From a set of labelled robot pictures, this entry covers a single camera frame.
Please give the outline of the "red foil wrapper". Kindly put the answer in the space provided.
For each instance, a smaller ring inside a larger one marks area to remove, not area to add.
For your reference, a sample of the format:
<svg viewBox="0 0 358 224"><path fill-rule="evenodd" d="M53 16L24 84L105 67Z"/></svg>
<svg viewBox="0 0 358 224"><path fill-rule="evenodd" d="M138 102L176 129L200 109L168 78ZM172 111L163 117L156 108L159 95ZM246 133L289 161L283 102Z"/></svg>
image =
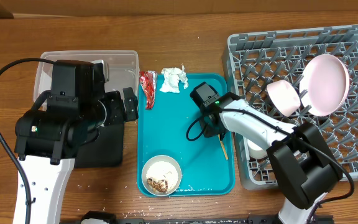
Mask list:
<svg viewBox="0 0 358 224"><path fill-rule="evenodd" d="M145 109L151 110L155 104L155 92L157 87L156 71L141 71L139 73L139 83L146 97Z"/></svg>

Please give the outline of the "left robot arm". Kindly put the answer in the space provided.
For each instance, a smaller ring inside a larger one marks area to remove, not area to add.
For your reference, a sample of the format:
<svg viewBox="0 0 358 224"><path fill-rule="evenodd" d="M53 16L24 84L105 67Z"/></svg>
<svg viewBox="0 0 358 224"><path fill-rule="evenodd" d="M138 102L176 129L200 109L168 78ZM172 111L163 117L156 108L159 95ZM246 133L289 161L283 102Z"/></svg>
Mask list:
<svg viewBox="0 0 358 224"><path fill-rule="evenodd" d="M115 167L123 160L124 124L138 118L132 88L70 96L43 92L15 127L15 152L29 185L31 207L16 202L14 223L59 223L68 179L75 168Z"/></svg>

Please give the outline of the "white cup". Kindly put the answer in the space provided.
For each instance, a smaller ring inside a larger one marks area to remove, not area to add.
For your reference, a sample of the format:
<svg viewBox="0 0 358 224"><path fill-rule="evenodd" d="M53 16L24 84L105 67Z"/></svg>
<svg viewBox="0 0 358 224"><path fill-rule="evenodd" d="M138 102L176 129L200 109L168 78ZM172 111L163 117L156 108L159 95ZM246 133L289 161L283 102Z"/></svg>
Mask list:
<svg viewBox="0 0 358 224"><path fill-rule="evenodd" d="M267 153L261 147L253 143L251 140L247 140L249 156L254 159L263 159L267 157Z"/></svg>

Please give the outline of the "small pink bowl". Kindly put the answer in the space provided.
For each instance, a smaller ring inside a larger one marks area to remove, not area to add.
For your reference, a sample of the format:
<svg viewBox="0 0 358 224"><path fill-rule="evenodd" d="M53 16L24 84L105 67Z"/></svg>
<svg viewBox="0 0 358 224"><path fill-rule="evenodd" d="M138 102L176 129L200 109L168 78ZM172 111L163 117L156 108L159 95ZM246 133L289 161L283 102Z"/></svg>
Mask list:
<svg viewBox="0 0 358 224"><path fill-rule="evenodd" d="M298 93L286 80L270 83L266 90L276 109L286 117L292 115L301 105Z"/></svg>

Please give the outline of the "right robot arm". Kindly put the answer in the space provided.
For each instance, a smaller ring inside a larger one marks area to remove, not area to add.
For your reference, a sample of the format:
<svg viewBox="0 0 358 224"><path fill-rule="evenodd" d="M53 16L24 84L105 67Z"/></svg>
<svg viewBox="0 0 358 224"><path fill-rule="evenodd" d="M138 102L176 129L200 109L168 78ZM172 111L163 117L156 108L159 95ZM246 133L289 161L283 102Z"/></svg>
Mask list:
<svg viewBox="0 0 358 224"><path fill-rule="evenodd" d="M267 153L285 196L279 222L310 223L345 172L318 128L307 122L295 126L273 119L233 93L193 93L191 98L201 111L198 121L203 129L240 134Z"/></svg>

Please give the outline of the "large pink plate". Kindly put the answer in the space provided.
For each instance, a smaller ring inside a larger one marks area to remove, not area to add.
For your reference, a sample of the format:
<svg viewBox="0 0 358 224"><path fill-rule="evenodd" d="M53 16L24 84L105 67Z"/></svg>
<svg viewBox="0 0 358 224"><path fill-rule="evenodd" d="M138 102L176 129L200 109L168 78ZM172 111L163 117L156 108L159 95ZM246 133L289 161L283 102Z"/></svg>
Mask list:
<svg viewBox="0 0 358 224"><path fill-rule="evenodd" d="M303 106L314 116L327 116L338 110L349 92L349 72L335 56L321 54L306 65L299 89Z"/></svg>

